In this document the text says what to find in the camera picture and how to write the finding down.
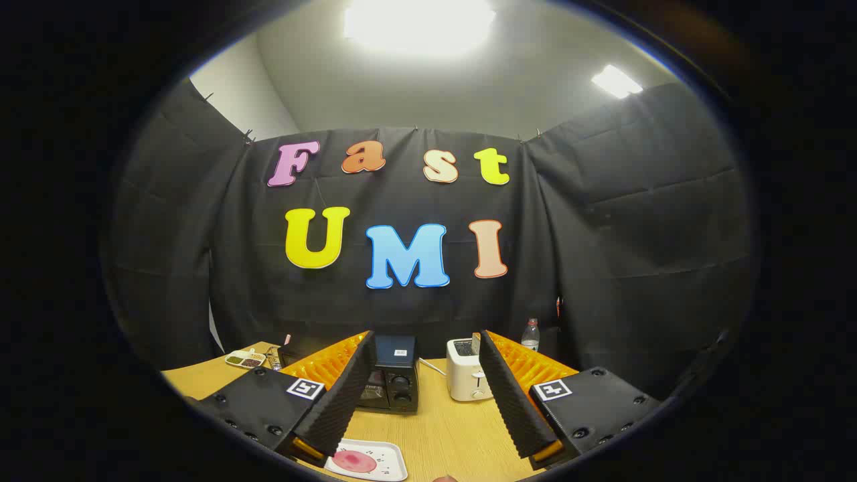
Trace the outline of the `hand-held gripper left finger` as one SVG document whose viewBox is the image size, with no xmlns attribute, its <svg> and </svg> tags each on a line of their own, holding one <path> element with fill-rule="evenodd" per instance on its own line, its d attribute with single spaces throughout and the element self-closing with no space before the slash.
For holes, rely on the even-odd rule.
<svg viewBox="0 0 857 482">
<path fill-rule="evenodd" d="M 374 332 L 357 333 L 282 370 L 251 367 L 195 409 L 282 457 L 324 467 L 374 367 Z"/>
</svg>

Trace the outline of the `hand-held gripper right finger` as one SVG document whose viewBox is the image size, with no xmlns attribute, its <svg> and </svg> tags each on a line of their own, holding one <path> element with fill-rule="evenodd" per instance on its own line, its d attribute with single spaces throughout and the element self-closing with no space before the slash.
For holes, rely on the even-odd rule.
<svg viewBox="0 0 857 482">
<path fill-rule="evenodd" d="M 606 368 L 575 370 L 487 330 L 477 340 L 506 430 L 535 470 L 619 439 L 661 404 Z"/>
</svg>

